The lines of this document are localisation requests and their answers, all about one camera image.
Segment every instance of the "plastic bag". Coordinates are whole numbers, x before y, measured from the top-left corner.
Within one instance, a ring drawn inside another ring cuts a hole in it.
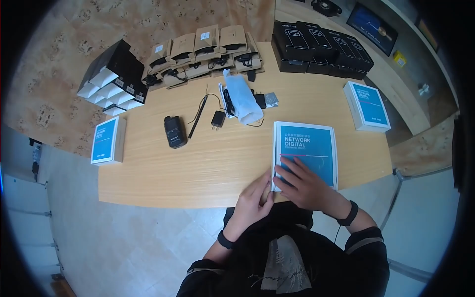
[[[223,75],[239,122],[247,125],[260,120],[264,113],[257,104],[244,77],[240,74],[230,75],[229,69],[223,70]]]

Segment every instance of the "phone illustration on box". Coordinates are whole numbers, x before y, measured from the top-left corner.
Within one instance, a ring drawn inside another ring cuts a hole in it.
[[[355,54],[353,53],[352,49],[348,46],[348,43],[344,41],[343,39],[339,37],[333,37],[333,39],[338,43],[340,48],[342,49],[342,52],[347,56],[351,58],[356,58]]]
[[[325,34],[319,30],[315,30],[315,29],[308,29],[308,32],[313,36],[313,38],[315,39],[315,41],[317,42],[317,45],[320,45],[320,42],[318,41],[319,38],[321,39],[325,39],[326,43],[324,42],[324,40],[321,40],[322,41],[322,45],[326,48],[332,48],[332,46],[330,45],[330,42],[328,41],[327,37],[325,36]]]
[[[361,59],[365,61],[366,63],[371,63],[371,59],[368,56],[368,54],[364,51],[363,47],[359,45],[358,43],[351,43],[353,47],[356,49],[356,52],[360,55]]]
[[[305,40],[304,35],[300,31],[285,29],[284,32],[289,37],[292,46],[299,48],[308,48],[307,41]]]

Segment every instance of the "framed picture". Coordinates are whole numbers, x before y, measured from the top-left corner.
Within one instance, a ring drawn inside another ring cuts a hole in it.
[[[346,23],[371,40],[386,56],[391,55],[398,33],[374,12],[356,2]]]

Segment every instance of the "blue box label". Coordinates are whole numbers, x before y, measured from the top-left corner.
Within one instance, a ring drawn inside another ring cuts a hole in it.
[[[294,157],[299,158],[328,186],[333,187],[332,135],[329,130],[281,126],[280,138],[281,156],[290,160],[293,160]],[[290,171],[284,164],[281,166]]]
[[[114,126],[117,120],[104,123],[97,127],[94,136],[94,151],[92,160],[102,160],[111,157],[112,140],[114,138]]]
[[[363,111],[364,120],[366,122],[387,125],[388,121],[384,113],[384,106],[381,104],[378,92],[359,85],[352,85],[352,87],[356,93],[356,100],[359,101]]]

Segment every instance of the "walkie-talkie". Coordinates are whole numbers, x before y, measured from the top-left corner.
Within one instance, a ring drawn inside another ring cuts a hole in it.
[[[179,148],[186,144],[185,128],[179,116],[165,118],[165,132],[171,148]]]

